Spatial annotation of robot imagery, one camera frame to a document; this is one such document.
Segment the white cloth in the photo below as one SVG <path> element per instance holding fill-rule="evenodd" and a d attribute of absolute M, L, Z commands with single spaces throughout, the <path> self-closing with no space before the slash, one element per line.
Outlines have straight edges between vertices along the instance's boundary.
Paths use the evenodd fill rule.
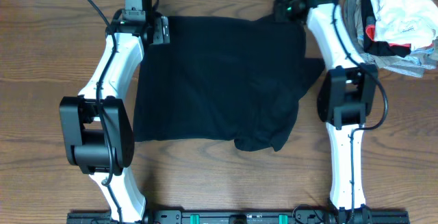
<path fill-rule="evenodd" d="M 371 0 L 375 41 L 427 47 L 437 38 L 438 8 L 432 0 Z"/>

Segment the wooden tabletop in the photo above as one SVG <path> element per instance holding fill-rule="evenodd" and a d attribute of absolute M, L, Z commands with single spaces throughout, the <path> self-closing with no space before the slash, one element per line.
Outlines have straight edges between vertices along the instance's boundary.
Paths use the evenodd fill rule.
<path fill-rule="evenodd" d="M 124 0 L 94 0 L 107 17 Z M 165 15 L 267 15 L 273 0 L 160 0 Z M 107 210 L 97 185 L 66 159 L 59 103 L 92 76 L 105 25 L 85 0 L 0 0 L 0 222 L 65 223 L 71 210 Z M 320 56 L 307 33 L 307 56 Z M 366 132 L 362 176 L 367 205 L 406 208 L 413 223 L 438 223 L 438 71 L 421 79 L 379 75 L 389 116 Z M 321 77 L 300 101 L 279 152 L 238 151 L 232 141 L 136 144 L 132 167 L 152 208 L 291 210 L 326 206 L 331 150 L 316 112 Z M 132 121 L 138 72 L 127 95 Z M 376 94 L 368 124 L 381 116 Z"/>

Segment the stack of folded clothes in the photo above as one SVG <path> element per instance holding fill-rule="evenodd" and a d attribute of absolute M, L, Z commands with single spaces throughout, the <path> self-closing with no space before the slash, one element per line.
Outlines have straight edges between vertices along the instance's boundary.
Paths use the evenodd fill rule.
<path fill-rule="evenodd" d="M 368 63 L 413 77 L 437 68 L 438 8 L 432 0 L 346 0 L 344 22 Z"/>

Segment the black garment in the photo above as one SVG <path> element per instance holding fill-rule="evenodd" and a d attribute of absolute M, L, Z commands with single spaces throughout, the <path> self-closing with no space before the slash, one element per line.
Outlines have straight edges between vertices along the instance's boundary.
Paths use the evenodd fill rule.
<path fill-rule="evenodd" d="M 298 100 L 324 69 L 306 59 L 305 31 L 264 18 L 169 17 L 170 44 L 140 67 L 136 141 L 235 139 L 244 151 L 287 141 Z"/>
<path fill-rule="evenodd" d="M 389 46 L 388 42 L 374 42 L 372 41 L 367 34 L 365 33 L 365 28 L 367 26 L 367 18 L 372 17 L 374 21 L 376 17 L 374 15 L 371 0 L 361 0 L 362 2 L 362 25 L 363 25 L 363 50 L 367 53 L 371 53 L 372 55 L 377 56 L 394 56 L 398 55 L 400 57 L 405 57 L 411 53 L 410 48 L 402 47 L 402 46 Z"/>

